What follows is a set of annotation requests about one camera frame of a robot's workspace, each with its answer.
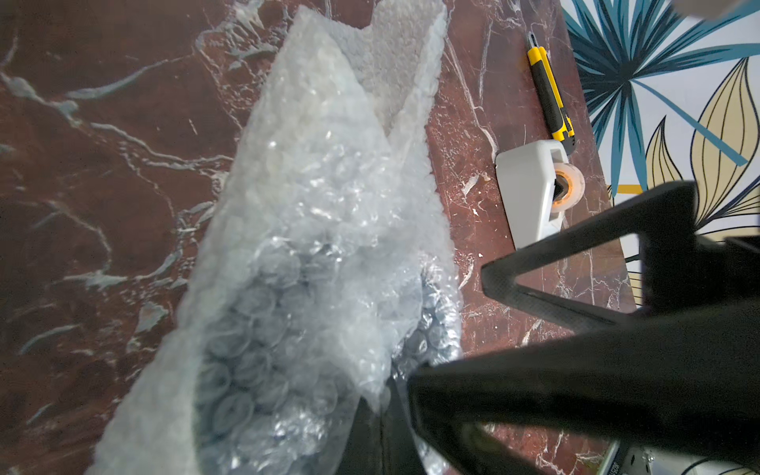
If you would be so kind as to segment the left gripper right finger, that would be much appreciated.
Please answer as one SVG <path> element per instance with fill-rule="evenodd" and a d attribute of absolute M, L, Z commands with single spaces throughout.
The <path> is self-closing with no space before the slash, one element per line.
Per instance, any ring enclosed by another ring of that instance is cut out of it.
<path fill-rule="evenodd" d="M 486 297 L 573 331 L 409 379 L 415 432 L 463 474 L 536 467 L 486 423 L 540 426 L 759 466 L 759 239 L 699 236 L 697 187 L 659 185 L 485 264 Z M 534 269 L 627 235 L 642 304 L 622 313 L 520 285 Z"/>

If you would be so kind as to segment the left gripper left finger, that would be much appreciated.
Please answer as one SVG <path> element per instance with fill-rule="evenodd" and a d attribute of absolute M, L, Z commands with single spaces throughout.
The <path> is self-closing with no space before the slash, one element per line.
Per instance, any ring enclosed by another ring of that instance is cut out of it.
<path fill-rule="evenodd" d="M 426 473 L 400 396 L 392 394 L 380 414 L 362 399 L 336 474 Z"/>

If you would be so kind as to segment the clear bubble wrap sheet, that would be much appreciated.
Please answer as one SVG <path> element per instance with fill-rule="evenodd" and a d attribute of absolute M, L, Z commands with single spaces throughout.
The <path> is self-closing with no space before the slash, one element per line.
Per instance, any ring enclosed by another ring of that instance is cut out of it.
<path fill-rule="evenodd" d="M 336 474 L 359 402 L 461 354 L 461 294 L 427 124 L 440 1 L 363 28 L 300 8 L 237 147 L 177 327 L 93 474 Z"/>

